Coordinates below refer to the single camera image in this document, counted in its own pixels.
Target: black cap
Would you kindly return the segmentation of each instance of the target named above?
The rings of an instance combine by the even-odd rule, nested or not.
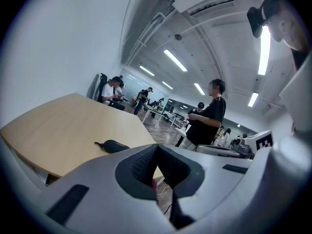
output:
[[[277,14],[278,7],[277,3],[280,0],[264,0],[262,3],[263,6],[263,13],[266,18],[266,20],[270,21],[272,19],[272,16]],[[281,36],[278,34],[279,28],[277,23],[269,23],[268,24],[270,29],[270,34],[274,38],[274,40],[280,42],[282,40]]]
[[[205,107],[205,104],[203,102],[200,102],[198,105],[197,105],[198,108],[204,108]]]

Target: cable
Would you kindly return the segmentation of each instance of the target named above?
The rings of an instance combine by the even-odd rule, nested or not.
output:
[[[165,211],[164,215],[167,213],[167,211],[169,210],[170,206],[172,206],[172,204],[169,205],[169,207],[168,207],[167,210]]]
[[[168,188],[168,187],[170,187],[170,186],[166,186],[166,187],[164,188],[164,190],[165,190],[166,188]],[[162,192],[161,192],[160,194],[157,194],[157,195],[161,195],[161,194],[164,192],[164,190],[162,190]]]

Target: wooden floor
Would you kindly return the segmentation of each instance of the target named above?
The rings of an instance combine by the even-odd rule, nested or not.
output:
[[[129,103],[124,103],[123,105],[126,107],[124,111],[133,114],[134,108],[132,108]],[[140,111],[137,116],[142,121],[145,114],[146,114],[146,111]],[[176,126],[173,125],[171,127],[170,126],[171,122],[165,121],[164,117],[161,117],[161,120],[157,128],[154,128],[158,119],[159,119],[159,115],[156,115],[155,118],[153,118],[150,113],[148,118],[145,119],[143,124],[157,144],[171,144],[172,139],[176,135],[176,131],[175,131]],[[180,136],[177,136],[176,140],[174,141],[174,145],[177,143],[179,139],[180,139]]]

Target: man in white t-shirt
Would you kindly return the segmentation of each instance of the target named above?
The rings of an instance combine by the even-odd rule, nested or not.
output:
[[[108,83],[105,84],[102,90],[102,101],[103,101],[103,104],[105,105],[109,105],[119,110],[124,110],[125,106],[120,105],[116,102],[109,101],[114,98],[120,98],[119,95],[114,95],[114,88],[119,87],[120,81],[121,81],[120,78],[116,76],[113,79],[111,79]]]

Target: fluorescent ceiling light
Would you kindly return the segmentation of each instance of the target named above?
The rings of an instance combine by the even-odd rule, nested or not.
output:
[[[194,85],[195,85],[195,87],[198,89],[198,91],[204,96],[205,93],[204,93],[204,91],[201,89],[201,87],[199,86],[199,84],[198,84],[198,83],[194,83]]]
[[[146,68],[140,66],[141,69],[143,69],[145,72],[149,73],[151,76],[154,76],[154,74],[150,71],[148,71]]]
[[[255,92],[253,93],[252,98],[250,99],[249,104],[248,104],[249,107],[252,107],[254,105],[255,100],[257,99],[258,95],[259,95],[258,93],[255,93]]]
[[[271,44],[271,34],[267,26],[262,27],[261,40],[261,54],[258,75],[265,75],[267,71],[269,56],[270,56],[270,44]]]
[[[173,89],[172,87],[170,87],[167,83],[165,83],[164,81],[162,82],[163,84],[165,84],[168,88]]]
[[[182,69],[183,72],[186,72],[186,71],[187,71],[187,69],[182,65],[182,63],[181,63],[173,54],[171,54],[171,52],[170,52],[168,49],[166,49],[166,50],[164,51],[164,53],[165,53],[171,60],[173,60],[173,61],[175,62],[175,64],[178,65],[180,69]]]

